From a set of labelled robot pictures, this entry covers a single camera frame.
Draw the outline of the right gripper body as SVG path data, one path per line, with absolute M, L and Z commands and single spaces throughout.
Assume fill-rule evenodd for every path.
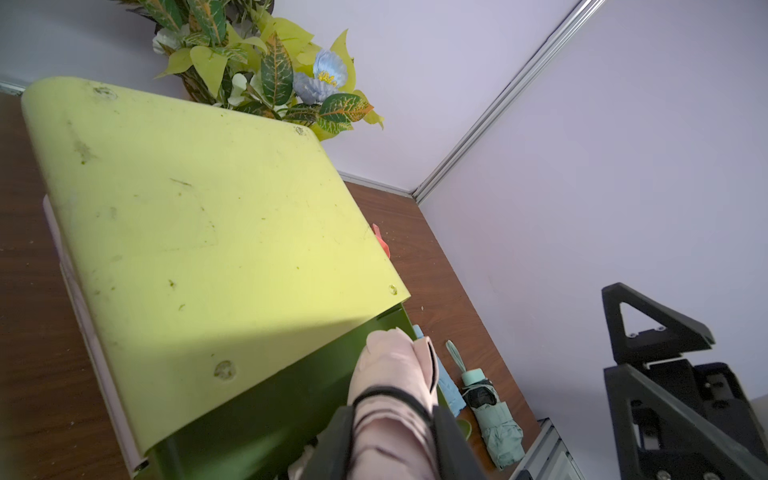
M 677 360 L 651 365 L 645 375 L 760 461 L 767 461 L 767 433 L 727 364 L 694 366 Z M 687 436 L 647 407 L 641 409 L 641 471 L 650 479 L 726 477 Z

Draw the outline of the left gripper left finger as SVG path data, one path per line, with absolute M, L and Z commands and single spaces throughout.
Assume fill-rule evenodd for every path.
M 339 407 L 301 475 L 303 480 L 345 480 L 348 476 L 355 408 Z

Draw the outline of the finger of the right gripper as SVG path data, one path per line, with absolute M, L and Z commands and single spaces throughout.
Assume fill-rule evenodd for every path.
M 715 338 L 702 322 L 673 310 L 624 283 L 601 290 L 612 355 L 618 364 L 634 366 L 682 358 L 686 353 L 711 350 Z M 651 329 L 628 332 L 622 306 L 627 305 L 654 322 Z
M 604 372 L 623 479 L 764 479 L 767 433 L 725 363 Z

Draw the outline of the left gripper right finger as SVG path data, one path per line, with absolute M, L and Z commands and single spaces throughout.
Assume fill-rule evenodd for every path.
M 486 476 L 449 409 L 435 405 L 432 425 L 439 476 L 442 480 L 481 480 Z

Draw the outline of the dark green top drawer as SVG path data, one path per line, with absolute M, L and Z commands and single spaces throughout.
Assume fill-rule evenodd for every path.
M 396 305 L 193 421 L 148 454 L 139 479 L 272 479 L 345 405 L 366 337 L 415 334 Z

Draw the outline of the yellow-green drawer cabinet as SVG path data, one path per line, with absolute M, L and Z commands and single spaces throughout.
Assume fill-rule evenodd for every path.
M 409 296 L 306 127 L 74 77 L 21 106 L 135 478 L 159 442 Z

